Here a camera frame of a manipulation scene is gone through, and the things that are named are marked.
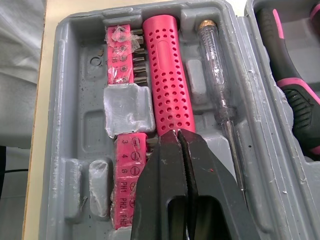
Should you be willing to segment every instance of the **tool case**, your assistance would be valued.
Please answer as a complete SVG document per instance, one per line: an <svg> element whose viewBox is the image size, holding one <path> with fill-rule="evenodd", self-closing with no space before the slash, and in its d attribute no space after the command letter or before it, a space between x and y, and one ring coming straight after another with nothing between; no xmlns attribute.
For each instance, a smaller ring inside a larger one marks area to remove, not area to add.
<svg viewBox="0 0 320 240"><path fill-rule="evenodd" d="M130 25L141 29L146 19L156 15L177 19L195 131L235 176L229 143L212 112L196 32L206 19L218 25L237 111L234 124L244 162L248 209L260 238L320 239L320 162L304 156L292 133L293 112L273 79L255 16L261 8L277 9L289 55L320 96L320 40L309 20L314 3L249 0L244 16L238 17L222 0L175 0L77 13L60 22L54 44L39 239L131 238L130 226L115 230L111 220L116 156L114 139L105 130L105 28ZM147 87L153 91L148 58ZM126 89L132 106L151 101L146 89L134 89ZM116 91L110 94L126 97ZM153 137L152 105L132 106L125 108L127 114L139 111L142 118L149 119L147 135Z"/></svg>

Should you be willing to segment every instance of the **white cloth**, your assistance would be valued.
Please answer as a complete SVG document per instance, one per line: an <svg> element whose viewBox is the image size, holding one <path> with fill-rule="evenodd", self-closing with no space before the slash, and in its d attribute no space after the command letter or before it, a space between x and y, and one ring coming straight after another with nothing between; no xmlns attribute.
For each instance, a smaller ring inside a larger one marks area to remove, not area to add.
<svg viewBox="0 0 320 240"><path fill-rule="evenodd" d="M29 148L45 0L0 0L0 145Z"/></svg>

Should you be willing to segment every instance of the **pink tool handle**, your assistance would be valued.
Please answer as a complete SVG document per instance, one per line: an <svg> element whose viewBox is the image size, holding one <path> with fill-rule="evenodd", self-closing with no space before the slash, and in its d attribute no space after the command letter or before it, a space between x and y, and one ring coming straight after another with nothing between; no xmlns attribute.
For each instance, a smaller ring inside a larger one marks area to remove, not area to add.
<svg viewBox="0 0 320 240"><path fill-rule="evenodd" d="M158 135L178 129L195 132L176 19L170 15L153 16L142 27L149 54Z"/></svg>

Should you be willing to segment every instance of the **pink screwdriver bit holder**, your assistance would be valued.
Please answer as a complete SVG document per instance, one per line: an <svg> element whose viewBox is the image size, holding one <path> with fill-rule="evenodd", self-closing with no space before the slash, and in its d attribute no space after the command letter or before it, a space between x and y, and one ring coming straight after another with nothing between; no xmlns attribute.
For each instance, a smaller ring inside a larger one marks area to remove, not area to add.
<svg viewBox="0 0 320 240"><path fill-rule="evenodd" d="M176 19L170 15L154 16L147 19L142 27L149 54L158 135L178 129L195 132Z"/></svg>

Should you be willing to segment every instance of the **black rubber grip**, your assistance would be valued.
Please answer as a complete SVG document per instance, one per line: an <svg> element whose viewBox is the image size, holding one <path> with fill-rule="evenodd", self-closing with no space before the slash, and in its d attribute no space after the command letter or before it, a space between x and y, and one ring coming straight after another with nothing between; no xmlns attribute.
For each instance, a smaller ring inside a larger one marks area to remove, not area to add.
<svg viewBox="0 0 320 240"><path fill-rule="evenodd" d="M279 37L277 22L272 8L263 8L256 13L263 45L269 58L274 80L301 78L287 51L285 39Z"/></svg>
<svg viewBox="0 0 320 240"><path fill-rule="evenodd" d="M306 150L318 155L313 150L320 146L320 105L310 93L298 84L281 87L293 110L294 136Z"/></svg>
<svg viewBox="0 0 320 240"><path fill-rule="evenodd" d="M256 20L273 77L293 110L292 132L302 148L320 154L320 99L291 61L277 10L263 8L256 13Z"/></svg>

